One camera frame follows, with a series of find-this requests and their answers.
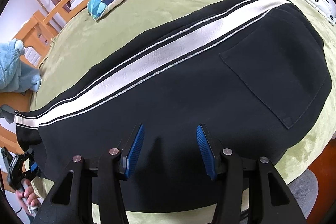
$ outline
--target white stripe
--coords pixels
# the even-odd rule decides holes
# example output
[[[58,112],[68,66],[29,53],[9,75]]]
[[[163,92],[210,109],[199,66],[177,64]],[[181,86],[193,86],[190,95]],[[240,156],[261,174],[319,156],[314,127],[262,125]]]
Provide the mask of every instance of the white stripe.
[[[246,3],[246,2],[249,2],[249,1],[252,1],[252,0],[244,0],[244,1],[242,1],[242,2],[240,2],[240,3],[238,3],[238,4],[236,4],[236,5],[234,5],[233,7],[231,7],[230,9],[228,9],[227,11],[225,11],[225,12],[222,13],[222,14],[215,15],[215,16],[213,16],[213,17],[204,19],[204,20],[202,20],[202,21],[200,21],[200,22],[198,22],[198,23],[192,25],[191,27],[189,27],[189,28],[187,28],[187,29],[185,29],[185,30],[182,30],[182,31],[180,31],[180,32],[178,32],[178,33],[176,33],[176,34],[174,34],[174,35],[172,35],[171,37],[167,37],[167,38],[165,38],[164,40],[159,41],[159,42],[157,42],[157,43],[151,45],[150,47],[148,47],[148,48],[142,50],[141,52],[139,52],[139,53],[137,53],[136,55],[132,56],[131,58],[127,59],[126,61],[120,63],[118,66],[116,66],[116,67],[114,67],[113,69],[109,70],[107,73],[105,73],[104,75],[102,75],[101,77],[99,77],[98,79],[96,79],[93,83],[91,83],[89,86],[87,86],[87,87],[86,87],[85,89],[83,89],[81,92],[79,92],[78,94],[76,94],[76,96],[71,97],[71,98],[67,98],[67,99],[64,99],[64,100],[61,100],[61,101],[57,102],[56,104],[54,104],[54,105],[52,105],[51,107],[49,107],[49,109],[47,109],[45,112],[43,112],[43,113],[40,114],[40,115],[37,115],[37,116],[30,116],[30,117],[24,116],[24,115],[22,115],[22,114],[18,114],[18,115],[21,116],[21,117],[24,117],[24,118],[38,118],[38,117],[41,117],[42,115],[44,115],[45,113],[47,113],[48,111],[50,111],[53,107],[55,107],[55,106],[57,106],[57,105],[60,105],[60,104],[63,103],[63,102],[67,102],[67,101],[70,101],[70,100],[73,100],[73,99],[79,97],[82,93],[84,93],[86,90],[88,90],[92,85],[94,85],[94,84],[95,84],[96,82],[98,82],[100,79],[102,79],[103,77],[105,77],[105,76],[108,75],[110,72],[112,72],[113,70],[117,69],[118,67],[122,66],[123,64],[125,64],[125,63],[131,61],[132,59],[136,58],[136,57],[139,56],[140,54],[143,54],[144,52],[150,50],[151,48],[153,48],[153,47],[155,47],[155,46],[157,46],[157,45],[159,45],[159,44],[161,44],[161,43],[163,43],[163,42],[165,42],[165,41],[167,41],[167,40],[169,40],[169,39],[172,39],[172,38],[174,38],[174,37],[176,37],[176,36],[178,36],[178,35],[181,35],[182,33],[185,33],[185,32],[187,32],[187,31],[189,31],[190,29],[192,29],[192,28],[194,28],[194,27],[196,27],[196,26],[198,26],[198,25],[200,25],[200,24],[202,24],[202,23],[204,23],[204,22],[207,22],[207,21],[212,20],[212,19],[214,19],[214,18],[223,16],[223,15],[229,13],[232,9],[236,8],[237,6],[239,6],[239,5],[241,5],[241,4],[244,4],[244,3]]]
[[[228,16],[202,26],[189,34],[150,52],[142,58],[135,60],[131,64],[111,75],[109,78],[100,82],[98,85],[94,86],[91,90],[87,91],[76,100],[59,105],[38,119],[26,119],[16,116],[16,122],[37,128],[42,123],[49,123],[58,117],[69,115],[88,108],[144,75],[149,74],[151,71],[154,71],[159,67],[188,54],[189,52],[205,46],[231,30],[243,25],[245,22],[285,3],[288,3],[288,1],[257,0],[253,3],[247,4],[232,12]]]
[[[118,97],[119,95],[125,93],[126,91],[129,91],[130,89],[132,89],[132,88],[136,87],[137,85],[139,85],[139,84],[145,82],[146,80],[148,80],[148,79],[154,77],[155,75],[158,75],[158,74],[164,72],[165,70],[168,70],[169,68],[172,68],[173,66],[175,66],[175,65],[177,65],[177,64],[179,64],[179,63],[181,63],[181,62],[183,62],[183,61],[185,61],[185,60],[187,60],[187,59],[189,59],[189,58],[192,58],[192,57],[194,57],[194,56],[196,56],[196,55],[198,55],[198,54],[200,54],[200,53],[202,53],[202,52],[204,52],[204,51],[206,51],[206,50],[208,50],[208,49],[210,49],[210,48],[212,48],[212,47],[217,46],[219,43],[221,43],[221,42],[223,42],[224,40],[226,40],[226,39],[232,37],[234,34],[236,34],[237,32],[241,31],[242,29],[245,29],[246,27],[252,25],[254,22],[257,22],[258,20],[262,19],[266,14],[268,14],[268,12],[269,12],[270,10],[268,10],[267,12],[265,12],[261,17],[259,17],[259,18],[255,19],[255,20],[253,20],[252,22],[250,22],[250,23],[244,25],[244,26],[241,27],[240,29],[238,29],[238,30],[236,30],[235,32],[233,32],[232,34],[228,35],[227,37],[221,39],[220,41],[216,42],[215,44],[212,44],[210,47],[205,48],[205,49],[202,49],[202,50],[200,50],[199,52],[196,52],[196,53],[194,53],[194,54],[192,54],[192,55],[189,55],[189,56],[187,56],[186,58],[184,58],[184,59],[182,59],[182,60],[179,60],[179,61],[175,62],[174,64],[172,64],[172,65],[170,65],[170,66],[167,66],[167,67],[165,67],[164,69],[155,72],[155,73],[152,74],[152,75],[147,76],[146,78],[142,79],[141,81],[139,81],[139,82],[135,83],[134,85],[132,85],[132,86],[126,88],[125,90],[122,90],[121,92],[119,92],[119,93],[117,93],[116,95],[114,95],[114,96],[112,96],[112,97],[106,99],[105,101],[102,101],[102,102],[100,102],[99,104],[94,105],[93,107],[90,107],[89,109],[86,109],[86,110],[84,110],[84,111],[81,111],[81,112],[72,114],[72,115],[70,115],[70,116],[66,116],[66,117],[60,118],[60,119],[56,119],[56,120],[54,120],[54,121],[52,121],[52,122],[49,122],[49,123],[46,123],[46,124],[43,124],[43,125],[40,125],[40,127],[41,127],[41,126],[48,126],[48,125],[50,125],[50,124],[53,124],[54,122],[58,122],[58,121],[61,121],[61,120],[65,120],[65,119],[68,119],[68,118],[72,118],[72,117],[81,115],[81,114],[83,114],[83,113],[85,113],[85,112],[88,112],[88,111],[90,111],[90,110],[92,110],[92,109],[95,109],[96,107],[99,107],[99,106],[102,105],[102,104],[105,104],[106,102],[108,102],[108,101],[110,101],[110,100],[112,100],[112,99]],[[25,126],[23,126],[23,125],[21,125],[21,124],[17,124],[17,126],[19,126],[19,127],[24,127],[24,128],[28,128],[28,127],[25,127]]]

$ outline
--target cable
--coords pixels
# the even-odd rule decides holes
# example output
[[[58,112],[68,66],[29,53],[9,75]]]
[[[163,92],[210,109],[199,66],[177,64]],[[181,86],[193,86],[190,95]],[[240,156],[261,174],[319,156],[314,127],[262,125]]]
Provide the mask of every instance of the cable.
[[[21,209],[20,209],[20,210],[18,210],[18,211],[16,212],[16,214],[18,214],[19,212],[21,212],[21,210],[22,210],[22,207],[21,207]]]

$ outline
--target light blue towel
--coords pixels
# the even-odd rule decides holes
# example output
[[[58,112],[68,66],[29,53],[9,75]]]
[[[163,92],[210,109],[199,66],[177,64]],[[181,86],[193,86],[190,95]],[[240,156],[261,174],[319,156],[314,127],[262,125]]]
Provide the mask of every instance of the light blue towel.
[[[21,40],[0,43],[0,92],[37,92],[41,84],[40,71],[20,60],[25,53]]]

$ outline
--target stitching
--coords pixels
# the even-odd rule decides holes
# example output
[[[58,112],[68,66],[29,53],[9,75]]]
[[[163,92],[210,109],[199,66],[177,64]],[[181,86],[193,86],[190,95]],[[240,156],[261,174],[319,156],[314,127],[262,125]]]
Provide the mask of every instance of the stitching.
[[[87,86],[85,89],[83,89],[83,90],[82,90],[80,93],[78,93],[76,96],[74,96],[74,97],[72,97],[72,98],[64,99],[64,100],[62,100],[62,101],[57,102],[56,104],[52,105],[48,110],[46,110],[45,112],[43,112],[43,113],[40,114],[40,115],[33,116],[33,117],[27,117],[27,116],[24,116],[24,115],[22,115],[22,114],[18,114],[18,115],[19,115],[20,117],[24,117],[24,118],[39,118],[39,117],[43,116],[44,114],[46,114],[47,112],[49,112],[53,107],[55,107],[55,106],[57,106],[57,105],[60,105],[60,104],[63,103],[63,102],[66,102],[66,101],[69,101],[69,100],[72,100],[72,99],[77,98],[77,97],[80,96],[83,92],[85,92],[87,89],[89,89],[93,84],[95,84],[97,81],[99,81],[100,79],[102,79],[104,76],[106,76],[107,74],[109,74],[109,73],[112,72],[113,70],[117,69],[118,67],[122,66],[123,64],[125,64],[125,63],[131,61],[133,58],[136,58],[136,57],[139,56],[140,54],[146,52],[147,50],[149,50],[149,49],[151,49],[151,48],[153,48],[153,47],[155,47],[155,46],[157,46],[157,45],[159,45],[159,44],[161,44],[161,43],[163,43],[163,42],[165,42],[165,41],[167,41],[167,40],[169,40],[169,39],[171,39],[171,38],[174,38],[174,37],[176,37],[176,36],[178,36],[178,35],[180,35],[180,34],[182,34],[182,33],[184,33],[184,32],[187,32],[187,31],[189,31],[190,29],[194,28],[194,27],[197,26],[197,25],[200,25],[200,24],[202,24],[202,23],[204,23],[204,22],[207,22],[207,21],[209,21],[209,20],[211,20],[211,19],[214,19],[214,18],[217,18],[217,17],[219,17],[219,16],[225,15],[225,14],[227,14],[228,12],[230,12],[232,9],[234,9],[235,7],[241,5],[241,4],[245,3],[245,2],[248,2],[248,1],[251,1],[251,0],[244,0],[244,1],[242,1],[242,2],[240,2],[240,3],[238,3],[238,4],[236,4],[236,5],[234,5],[233,7],[231,7],[230,9],[228,9],[226,12],[224,12],[224,13],[222,13],[222,14],[215,15],[215,16],[210,17],[210,18],[208,18],[208,19],[204,19],[204,20],[202,20],[202,21],[200,21],[200,22],[198,22],[198,23],[192,25],[191,27],[189,27],[189,28],[187,28],[187,29],[185,29],[185,30],[182,30],[182,31],[180,31],[180,32],[178,32],[178,33],[176,33],[176,34],[174,34],[174,35],[172,35],[171,37],[167,37],[167,38],[165,38],[164,40],[159,41],[159,42],[157,42],[157,43],[151,45],[150,47],[148,47],[148,48],[142,50],[141,52],[137,53],[136,55],[132,56],[131,58],[125,60],[125,61],[122,62],[122,63],[120,63],[118,66],[116,66],[116,67],[114,67],[113,69],[109,70],[107,73],[105,73],[104,75],[102,75],[101,77],[99,77],[98,79],[96,79],[94,82],[92,82],[92,83],[91,83],[89,86]]]
[[[296,122],[297,122],[298,120],[300,120],[301,117],[306,113],[306,111],[308,110],[308,108],[310,107],[310,105],[311,105],[311,104],[313,103],[313,101],[315,100],[317,94],[320,92],[320,89],[322,88],[322,86],[323,86],[324,83],[326,82],[327,77],[328,77],[328,74],[325,76],[324,81],[322,82],[321,86],[320,86],[319,89],[317,90],[315,96],[314,96],[313,99],[310,101],[310,103],[308,104],[308,106],[306,107],[306,109],[305,109],[305,110],[303,111],[303,113],[298,117],[298,119],[297,119],[297,120],[296,120],[296,121],[289,127],[289,129],[290,129],[293,125],[295,125]]]
[[[16,126],[18,126],[18,127],[24,127],[24,128],[28,128],[28,129],[35,129],[35,130],[39,129],[38,127],[27,127],[27,126],[21,125],[19,123],[17,123]]]
[[[103,105],[104,103],[107,103],[108,101],[110,101],[110,100],[112,100],[112,99],[118,97],[119,95],[121,95],[121,94],[123,94],[123,93],[129,91],[130,89],[136,87],[137,85],[140,85],[141,83],[143,83],[143,82],[145,82],[146,80],[148,80],[148,79],[154,77],[155,75],[158,75],[158,74],[164,72],[165,70],[168,70],[168,69],[174,67],[175,65],[178,65],[179,63],[182,63],[183,61],[185,61],[185,60],[187,60],[187,59],[190,59],[190,58],[192,58],[192,57],[194,57],[194,56],[196,56],[196,55],[198,55],[198,54],[200,54],[200,53],[202,53],[202,52],[207,51],[207,50],[210,49],[210,48],[213,48],[213,47],[217,46],[218,44],[220,44],[220,43],[223,42],[224,40],[226,40],[226,39],[232,37],[232,36],[233,36],[234,34],[236,34],[237,32],[239,32],[239,31],[245,29],[246,27],[248,27],[248,26],[252,25],[253,23],[257,22],[258,20],[262,19],[264,16],[266,16],[266,15],[268,14],[268,12],[269,12],[270,10],[271,10],[271,9],[267,10],[267,11],[266,11],[262,16],[260,16],[259,18],[257,18],[257,19],[255,19],[255,20],[251,21],[250,23],[244,25],[243,27],[241,27],[240,29],[236,30],[236,31],[233,32],[232,34],[229,34],[227,37],[225,37],[225,38],[219,40],[219,41],[216,42],[215,44],[213,44],[213,45],[211,45],[211,46],[209,46],[209,47],[207,47],[207,48],[204,48],[204,49],[200,50],[199,52],[196,52],[196,53],[194,53],[194,54],[192,54],[192,55],[189,55],[189,56],[185,57],[184,59],[181,59],[181,60],[179,60],[179,61],[177,61],[177,62],[175,62],[175,63],[173,63],[173,64],[171,64],[171,65],[169,65],[169,66],[167,66],[167,67],[165,67],[164,69],[155,72],[154,74],[151,74],[151,75],[147,76],[146,78],[142,79],[141,81],[139,81],[139,82],[133,84],[132,86],[129,86],[129,87],[126,88],[125,90],[123,90],[123,91],[117,93],[116,95],[114,95],[114,96],[112,96],[112,97],[106,99],[105,101],[102,101],[102,102],[100,102],[100,103],[97,104],[97,105],[94,105],[94,106],[92,106],[92,107],[90,107],[90,108],[88,108],[88,109],[86,109],[86,110],[84,110],[84,111],[81,111],[81,112],[72,114],[72,115],[70,115],[70,116],[66,116],[66,117],[63,117],[63,118],[54,120],[54,121],[52,121],[52,122],[49,122],[49,123],[40,124],[40,125],[38,125],[38,128],[39,128],[40,126],[48,126],[48,125],[50,125],[50,124],[53,124],[54,122],[62,121],[62,120],[65,120],[65,119],[68,119],[68,118],[71,118],[71,117],[75,117],[75,116],[81,115],[81,114],[83,114],[83,113],[86,113],[86,112],[88,112],[88,111],[90,111],[90,110],[95,109],[96,107],[99,107],[100,105]]]

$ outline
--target white wall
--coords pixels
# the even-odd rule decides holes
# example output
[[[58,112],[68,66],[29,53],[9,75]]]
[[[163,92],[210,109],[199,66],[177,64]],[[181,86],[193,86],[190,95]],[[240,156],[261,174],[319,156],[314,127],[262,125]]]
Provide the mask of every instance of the white wall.
[[[16,125],[15,125],[15,121],[14,121],[13,123],[8,123],[8,122],[5,120],[5,118],[1,118],[1,119],[0,119],[0,125],[1,125],[3,128],[5,128],[5,129],[7,129],[7,130],[9,130],[9,131],[11,131],[11,132],[13,132],[13,133],[16,133]]]
[[[51,0],[41,0],[41,2],[48,11],[51,11],[52,8],[55,7]],[[0,42],[12,40],[16,33],[21,29],[22,24],[29,20],[37,10],[40,10],[43,15],[46,15],[46,12],[37,0],[9,0],[4,11],[0,15]],[[55,17],[61,27],[63,27],[65,21],[59,15],[56,15]],[[60,31],[53,21],[50,23],[55,29]]]

